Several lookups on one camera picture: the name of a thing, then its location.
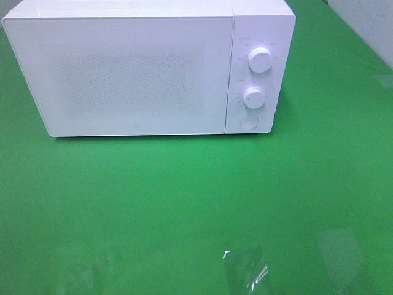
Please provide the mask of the white microwave knob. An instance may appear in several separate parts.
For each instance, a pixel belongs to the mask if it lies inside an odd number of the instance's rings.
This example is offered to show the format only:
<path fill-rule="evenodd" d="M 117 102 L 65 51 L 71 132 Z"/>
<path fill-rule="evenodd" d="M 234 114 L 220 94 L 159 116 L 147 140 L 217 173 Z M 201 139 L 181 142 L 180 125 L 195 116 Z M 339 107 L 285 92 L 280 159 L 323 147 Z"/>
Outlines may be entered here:
<path fill-rule="evenodd" d="M 247 56 L 248 65 L 251 71 L 255 73 L 264 73 L 268 71 L 273 64 L 273 50 L 265 44 L 254 47 Z"/>
<path fill-rule="evenodd" d="M 243 101 L 247 108 L 261 108 L 266 101 L 266 90 L 263 87 L 253 86 L 243 93 Z"/>

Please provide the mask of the round white door release button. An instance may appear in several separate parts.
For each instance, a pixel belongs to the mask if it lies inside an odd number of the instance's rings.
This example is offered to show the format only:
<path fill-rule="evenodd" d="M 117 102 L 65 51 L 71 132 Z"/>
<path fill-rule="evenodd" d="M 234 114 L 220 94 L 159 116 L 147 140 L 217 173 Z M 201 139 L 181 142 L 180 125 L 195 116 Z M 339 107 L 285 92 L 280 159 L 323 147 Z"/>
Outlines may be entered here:
<path fill-rule="evenodd" d="M 256 116 L 248 115 L 241 119 L 240 126 L 245 130 L 255 130 L 259 124 Z"/>

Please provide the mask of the white microwave oven body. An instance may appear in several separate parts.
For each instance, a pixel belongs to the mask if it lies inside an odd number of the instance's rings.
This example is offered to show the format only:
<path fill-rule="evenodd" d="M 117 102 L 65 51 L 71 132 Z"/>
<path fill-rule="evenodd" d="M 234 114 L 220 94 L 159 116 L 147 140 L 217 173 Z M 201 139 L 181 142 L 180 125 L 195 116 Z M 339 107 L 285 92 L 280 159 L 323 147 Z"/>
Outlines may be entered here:
<path fill-rule="evenodd" d="M 296 21 L 285 1 L 22 1 L 9 10 L 2 26 L 6 31 L 6 19 L 158 17 L 233 19 L 225 130 L 217 134 L 270 132 Z M 268 71 L 255 73 L 247 56 L 261 44 L 273 50 L 274 60 Z M 243 93 L 253 86 L 266 90 L 261 108 L 249 109 L 244 104 Z M 248 115 L 259 120 L 255 130 L 240 126 Z"/>

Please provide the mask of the green table mat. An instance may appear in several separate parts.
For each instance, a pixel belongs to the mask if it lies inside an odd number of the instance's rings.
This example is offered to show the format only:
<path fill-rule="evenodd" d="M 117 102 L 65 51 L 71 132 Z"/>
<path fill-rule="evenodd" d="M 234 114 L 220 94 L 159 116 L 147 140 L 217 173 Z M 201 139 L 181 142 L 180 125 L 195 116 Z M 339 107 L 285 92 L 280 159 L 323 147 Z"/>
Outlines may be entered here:
<path fill-rule="evenodd" d="M 51 138 L 1 34 L 1 293 L 392 293 L 392 70 L 325 1 L 272 132 Z"/>

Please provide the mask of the white microwave door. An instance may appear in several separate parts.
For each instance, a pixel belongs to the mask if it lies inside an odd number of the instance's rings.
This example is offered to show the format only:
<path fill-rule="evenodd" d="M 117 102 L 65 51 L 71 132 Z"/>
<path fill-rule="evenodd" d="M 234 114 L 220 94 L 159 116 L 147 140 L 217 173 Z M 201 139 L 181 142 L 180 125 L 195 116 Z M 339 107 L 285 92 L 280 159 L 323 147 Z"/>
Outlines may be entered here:
<path fill-rule="evenodd" d="M 231 17 L 6 19 L 49 135 L 225 130 Z"/>

